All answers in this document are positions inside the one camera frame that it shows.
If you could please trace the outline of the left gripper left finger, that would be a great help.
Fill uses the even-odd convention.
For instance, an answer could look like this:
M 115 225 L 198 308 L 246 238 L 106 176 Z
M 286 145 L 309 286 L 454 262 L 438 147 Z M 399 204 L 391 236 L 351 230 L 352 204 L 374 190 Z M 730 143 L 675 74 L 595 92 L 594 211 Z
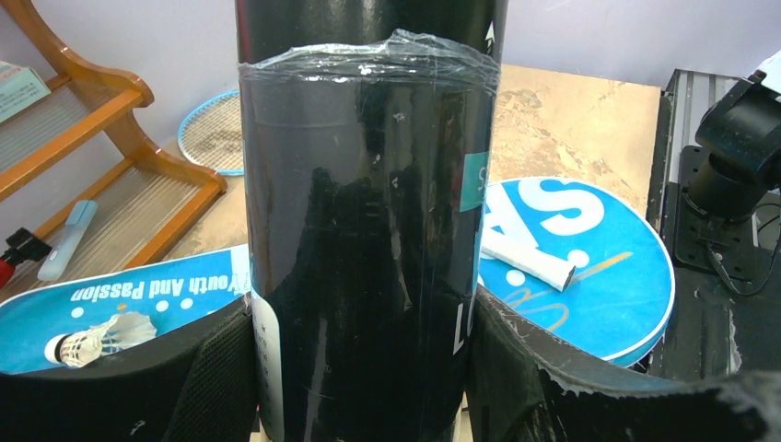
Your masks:
M 248 441 L 256 409 L 244 299 L 82 368 L 1 377 L 4 441 Z

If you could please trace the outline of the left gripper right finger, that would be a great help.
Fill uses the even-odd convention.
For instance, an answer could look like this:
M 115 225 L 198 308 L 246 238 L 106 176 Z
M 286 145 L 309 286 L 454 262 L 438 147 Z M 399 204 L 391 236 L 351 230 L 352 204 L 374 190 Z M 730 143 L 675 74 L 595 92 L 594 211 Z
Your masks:
M 603 361 L 483 287 L 466 387 L 478 441 L 776 441 L 780 376 L 682 383 Z

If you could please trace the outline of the black shuttlecock tube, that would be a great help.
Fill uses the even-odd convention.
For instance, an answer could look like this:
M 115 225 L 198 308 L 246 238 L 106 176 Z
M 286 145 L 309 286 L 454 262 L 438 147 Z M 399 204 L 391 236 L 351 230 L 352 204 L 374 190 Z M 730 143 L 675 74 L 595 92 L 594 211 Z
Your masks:
M 263 429 L 449 441 L 507 3 L 235 8 Z

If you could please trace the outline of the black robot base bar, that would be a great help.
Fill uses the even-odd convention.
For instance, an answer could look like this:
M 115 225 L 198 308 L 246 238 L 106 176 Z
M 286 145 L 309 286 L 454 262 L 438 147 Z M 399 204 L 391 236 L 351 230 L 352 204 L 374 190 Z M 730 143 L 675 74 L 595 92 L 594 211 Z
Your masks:
M 677 70 L 661 93 L 647 220 L 670 254 L 676 295 L 649 360 L 656 377 L 694 381 L 780 368 L 780 187 L 738 223 L 686 202 L 708 155 L 695 142 L 700 122 L 746 77 Z

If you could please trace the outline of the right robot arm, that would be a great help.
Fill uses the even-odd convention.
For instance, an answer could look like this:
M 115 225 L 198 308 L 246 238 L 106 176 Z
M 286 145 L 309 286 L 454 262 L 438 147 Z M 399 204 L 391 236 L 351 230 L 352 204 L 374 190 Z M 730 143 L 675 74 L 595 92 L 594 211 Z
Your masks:
M 708 152 L 686 191 L 697 213 L 738 223 L 780 187 L 780 85 L 768 67 L 740 79 L 702 118 Z

